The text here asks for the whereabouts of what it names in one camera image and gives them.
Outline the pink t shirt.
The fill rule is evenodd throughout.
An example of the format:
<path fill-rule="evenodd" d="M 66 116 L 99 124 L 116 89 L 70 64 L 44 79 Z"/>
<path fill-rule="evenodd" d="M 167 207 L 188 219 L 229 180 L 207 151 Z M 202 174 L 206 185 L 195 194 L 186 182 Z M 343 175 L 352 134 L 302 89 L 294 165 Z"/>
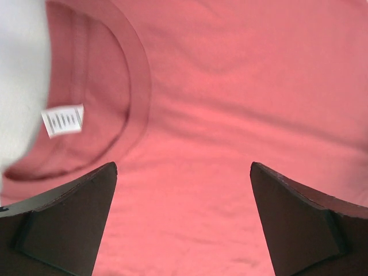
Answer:
<path fill-rule="evenodd" d="M 94 275 L 273 275 L 261 162 L 367 204 L 366 1 L 47 1 L 50 108 L 3 175 L 12 204 L 115 162 Z"/>

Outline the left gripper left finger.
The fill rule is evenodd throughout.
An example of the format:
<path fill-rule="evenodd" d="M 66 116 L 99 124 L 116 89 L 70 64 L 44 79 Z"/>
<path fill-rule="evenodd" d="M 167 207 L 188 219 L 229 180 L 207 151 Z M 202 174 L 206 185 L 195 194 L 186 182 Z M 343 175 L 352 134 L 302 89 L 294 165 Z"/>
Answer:
<path fill-rule="evenodd" d="M 116 183 L 110 162 L 1 207 L 1 275 L 92 275 Z"/>

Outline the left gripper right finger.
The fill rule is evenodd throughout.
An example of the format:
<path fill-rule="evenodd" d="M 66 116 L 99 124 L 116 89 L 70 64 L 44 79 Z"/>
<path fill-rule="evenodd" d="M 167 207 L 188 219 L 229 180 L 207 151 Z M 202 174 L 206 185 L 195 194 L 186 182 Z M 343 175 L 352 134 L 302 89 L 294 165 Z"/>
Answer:
<path fill-rule="evenodd" d="M 252 191 L 276 276 L 367 275 L 367 208 L 253 162 Z"/>

